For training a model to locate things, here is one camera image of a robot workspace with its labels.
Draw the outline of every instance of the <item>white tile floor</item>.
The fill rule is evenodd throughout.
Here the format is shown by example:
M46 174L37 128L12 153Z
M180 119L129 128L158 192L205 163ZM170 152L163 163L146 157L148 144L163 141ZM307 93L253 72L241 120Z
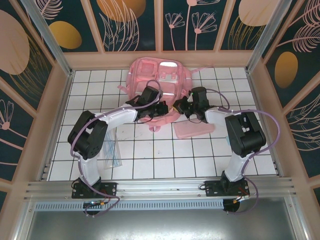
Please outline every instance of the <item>white tile floor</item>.
M77 162L70 156L67 137L84 110L105 112L128 100L119 92L125 86L128 70L77 71L61 124L58 142L51 162L49 181L74 180L79 175ZM193 86L222 92L231 109L256 109L243 68L205 68L192 75ZM208 93L210 104L226 104L217 93ZM177 121L186 120L181 116ZM98 160L104 180L161 179L220 176L228 166L231 148L226 140L227 129L216 126L214 132L188 139L178 139L172 124L150 132L145 124L124 124L116 129L122 166L105 169ZM246 170L247 175L275 175L270 152L256 156Z

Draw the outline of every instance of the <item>pink pad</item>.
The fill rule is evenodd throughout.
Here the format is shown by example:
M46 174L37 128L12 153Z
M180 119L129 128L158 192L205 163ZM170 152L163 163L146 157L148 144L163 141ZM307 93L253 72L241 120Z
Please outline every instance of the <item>pink pad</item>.
M189 120L180 121L173 124L175 134L178 139L185 139L189 137L195 137L203 134L212 133L215 130L215 125L209 123L193 123Z

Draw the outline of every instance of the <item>pink backpack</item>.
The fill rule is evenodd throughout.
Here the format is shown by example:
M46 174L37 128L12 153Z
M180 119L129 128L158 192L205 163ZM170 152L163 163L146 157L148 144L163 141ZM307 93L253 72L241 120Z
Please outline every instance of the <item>pink backpack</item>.
M119 85L118 88L128 94L129 99L141 95L149 80L160 83L163 95L161 101L166 101L169 113L165 116L144 117L141 122L146 122L152 132L158 132L160 127L176 121L180 114L174 110L176 100L187 96L192 89L192 72L180 62L154 57L141 57L133 62L126 78L126 87ZM155 82L150 86L158 89Z

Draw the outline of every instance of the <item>clear plastic bag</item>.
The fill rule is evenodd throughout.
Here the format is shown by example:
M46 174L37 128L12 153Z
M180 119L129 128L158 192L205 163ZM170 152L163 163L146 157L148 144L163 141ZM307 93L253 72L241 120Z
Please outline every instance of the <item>clear plastic bag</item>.
M98 160L103 160L103 168L111 169L122 166L116 130L106 132Z

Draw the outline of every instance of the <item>enclosure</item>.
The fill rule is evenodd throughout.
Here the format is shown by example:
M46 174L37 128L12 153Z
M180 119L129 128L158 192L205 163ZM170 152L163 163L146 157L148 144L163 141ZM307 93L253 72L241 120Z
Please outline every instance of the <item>enclosure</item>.
M319 0L2 0L0 239L319 239L319 43ZM84 111L129 100L118 86L142 57L182 63L193 87L219 91L233 111L276 118L278 142L245 171L258 192L250 183L239 212L258 196L255 209L227 214L225 197L199 188L220 180L233 152L216 124L181 139L181 115L156 132L131 122L110 133L117 157L100 155L98 173L120 202L83 214L91 200L72 198L68 135ZM256 117L264 149L278 130Z

